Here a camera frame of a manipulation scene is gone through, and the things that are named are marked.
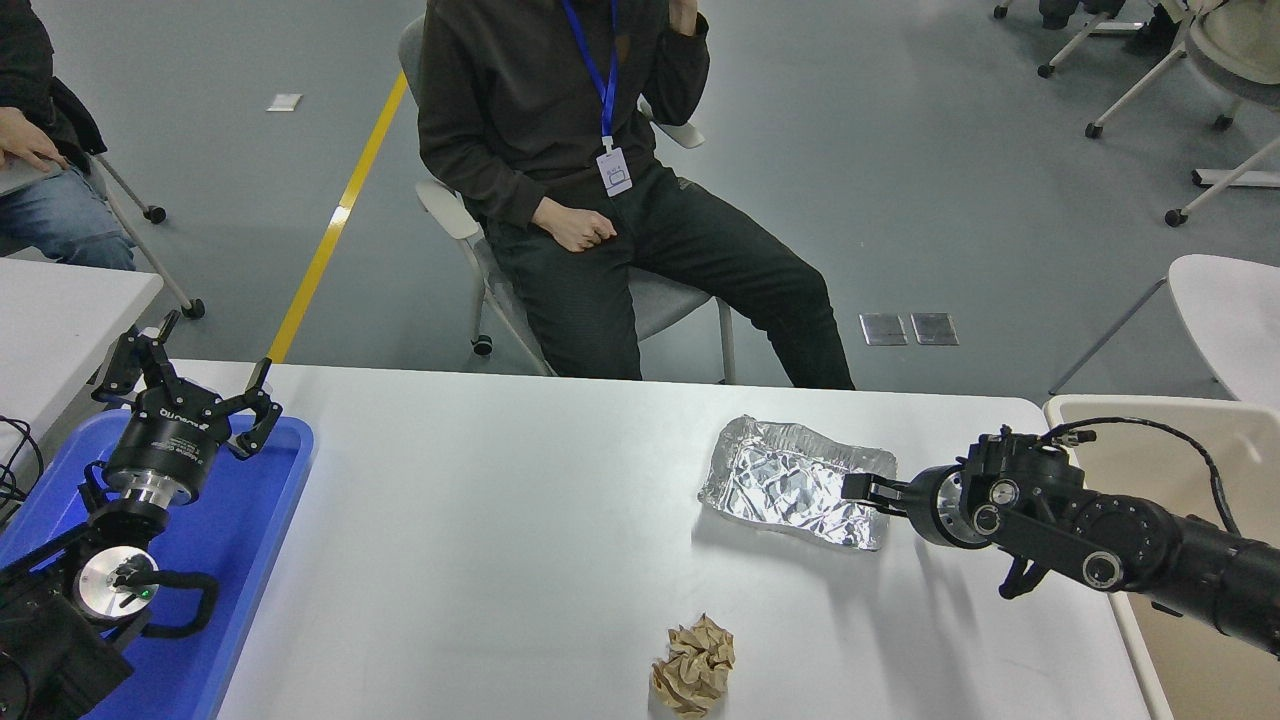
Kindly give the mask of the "person's right hand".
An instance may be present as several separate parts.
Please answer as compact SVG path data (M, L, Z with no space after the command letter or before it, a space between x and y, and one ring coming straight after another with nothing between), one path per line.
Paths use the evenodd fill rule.
M540 200L531 220L570 252L585 252L617 236L613 223L599 211L567 208L549 197Z

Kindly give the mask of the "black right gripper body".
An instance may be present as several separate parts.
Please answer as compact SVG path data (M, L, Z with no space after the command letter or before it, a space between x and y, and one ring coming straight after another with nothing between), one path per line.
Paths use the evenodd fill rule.
M943 547L951 546L938 510L940 491L951 477L951 466L933 466L922 470L905 489L905 512L911 528L920 538Z

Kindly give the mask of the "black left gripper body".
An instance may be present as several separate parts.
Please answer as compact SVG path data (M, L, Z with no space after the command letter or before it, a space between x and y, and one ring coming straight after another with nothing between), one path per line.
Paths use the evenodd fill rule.
M200 497L219 447L230 438L228 416L206 414L220 401L200 386L179 389L177 400L160 387L140 392L104 480L122 493L129 480L148 473L172 480L178 498Z

